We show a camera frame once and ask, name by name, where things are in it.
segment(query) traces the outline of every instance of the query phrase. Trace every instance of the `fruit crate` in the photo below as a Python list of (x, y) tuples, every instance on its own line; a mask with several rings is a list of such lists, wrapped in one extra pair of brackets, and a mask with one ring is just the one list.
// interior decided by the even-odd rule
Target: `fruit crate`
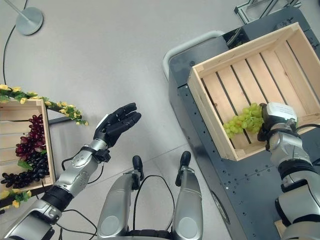
[[(28, 119), (32, 119), (33, 115), (38, 116), (40, 114), (42, 114), (43, 119), (49, 175), (46, 175), (40, 181), (33, 181), (27, 187), (20, 188), (21, 191), (36, 190), (42, 188), (43, 185), (47, 187), (52, 185), (56, 180), (47, 109), (42, 99), (30, 99), (24, 104), (20, 104), (16, 100), (0, 103), (0, 174), (18, 174), (27, 171), (25, 168), (17, 165), (20, 157), (16, 156), (16, 144), (20, 144), (20, 137), (27, 135), (31, 130), (29, 125), (32, 123)], [(12, 188), (13, 186), (7, 188), (6, 184), (0, 184), (0, 192)]]
[(249, 132), (229, 139), (223, 124), (251, 103), (268, 102), (292, 106), (299, 126), (320, 124), (319, 76), (320, 61), (293, 23), (193, 66), (188, 86), (220, 156), (239, 161), (265, 143)]

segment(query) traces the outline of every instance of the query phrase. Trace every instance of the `gray floor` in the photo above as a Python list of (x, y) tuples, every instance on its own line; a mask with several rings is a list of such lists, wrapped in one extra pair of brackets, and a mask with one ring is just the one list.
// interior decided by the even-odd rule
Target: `gray floor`
[[(12, 0), (19, 8), (24, 0)], [(174, 181), (181, 153), (190, 150), (168, 98), (168, 83), (161, 62), (171, 48), (212, 30), (228, 32), (242, 25), (233, 9), (244, 0), (30, 0), (28, 7), (42, 10), (44, 23), (32, 36), (16, 31), (10, 39), (6, 62), (9, 86), (21, 86), (55, 101), (67, 101), (83, 111), (88, 127), (57, 124), (51, 130), (56, 171), (60, 162), (92, 139), (96, 124), (106, 114), (130, 102), (142, 113), (139, 123), (120, 137), (111, 149), (111, 160), (96, 184), (70, 204), (98, 222), (100, 209), (112, 183), (132, 167), (133, 155), (144, 161), (145, 174), (161, 174), (177, 199)], [(316, 29), (320, 8), (317, 0), (306, 1), (307, 13)], [(0, 43), (15, 23), (16, 13), (0, 1)], [(203, 195), (203, 239), (230, 239), (209, 189), (192, 158)], [(0, 235), (34, 199), (0, 217)], [(172, 214), (164, 184), (146, 183), (137, 208), (137, 228), (163, 229)], [(73, 213), (61, 224), (92, 231)], [(65, 239), (88, 239), (87, 235), (64, 232)]]

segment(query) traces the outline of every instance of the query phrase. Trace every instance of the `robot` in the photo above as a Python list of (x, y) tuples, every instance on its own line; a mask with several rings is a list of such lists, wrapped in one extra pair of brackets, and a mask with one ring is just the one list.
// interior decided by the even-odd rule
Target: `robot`
[[(320, 240), (320, 176), (297, 134), (297, 115), (292, 107), (284, 104), (272, 102), (261, 106), (264, 123), (258, 140), (266, 142), (266, 150), (272, 153), (271, 161), (282, 179), (283, 194), (275, 200), (275, 207), (287, 226), (282, 240)], [(141, 118), (136, 110), (136, 104), (130, 103), (106, 115), (98, 124), (91, 144), (81, 148), (52, 188), (10, 226), (2, 239), (51, 239), (52, 225), (60, 219), (63, 210), (86, 187), (98, 165), (111, 158), (109, 148)], [(181, 156), (175, 181), (180, 192), (171, 232), (128, 229), (131, 192), (137, 190), (144, 179), (142, 161), (134, 156), (133, 170), (118, 178), (107, 194), (98, 221), (97, 239), (201, 240), (202, 197), (195, 172), (189, 167), (190, 159), (190, 152)]]

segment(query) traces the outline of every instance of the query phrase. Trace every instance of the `lamp base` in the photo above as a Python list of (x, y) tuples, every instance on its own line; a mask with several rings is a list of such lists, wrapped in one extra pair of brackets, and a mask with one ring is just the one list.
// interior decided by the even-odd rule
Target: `lamp base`
[(18, 15), (15, 21), (16, 30), (22, 35), (31, 35), (38, 31), (44, 21), (42, 12), (35, 7), (28, 7), (21, 11), (29, 20)]

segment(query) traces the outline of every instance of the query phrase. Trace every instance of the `bunch of grapes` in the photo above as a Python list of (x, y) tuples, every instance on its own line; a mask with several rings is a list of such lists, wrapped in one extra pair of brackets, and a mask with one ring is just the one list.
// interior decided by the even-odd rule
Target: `bunch of grapes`
[(34, 152), (28, 158), (28, 164), (33, 168), (32, 170), (23, 171), (19, 174), (2, 173), (1, 184), (5, 184), (6, 188), (10, 188), (13, 185), (14, 189), (21, 189), (29, 186), (33, 181), (40, 181), (46, 175), (49, 175), (48, 156), (46, 153), (42, 154)]
[(15, 153), (17, 157), (20, 157), (20, 160), (27, 161), (28, 158), (34, 153), (41, 153), (46, 149), (46, 139), (45, 139), (45, 130), (43, 116), (33, 115), (29, 119), (29, 122), (32, 124), (29, 125), (31, 131), (26, 135), (20, 137), (20, 143), (16, 145)]
[(4, 172), (2, 174), (4, 179), (0, 183), (5, 184), (6, 188), (11, 186), (14, 189), (25, 188), (33, 181), (38, 182), (50, 174), (43, 115), (33, 115), (29, 122), (32, 123), (29, 125), (31, 131), (26, 136), (20, 137), (20, 143), (16, 145), (15, 149), (15, 155), (20, 157), (18, 166), (28, 170), (19, 174)]
[(258, 133), (263, 123), (262, 108), (257, 103), (251, 103), (250, 107), (242, 109), (240, 115), (236, 115), (223, 124), (224, 130), (228, 138), (232, 138), (235, 134), (241, 134), (246, 131)]

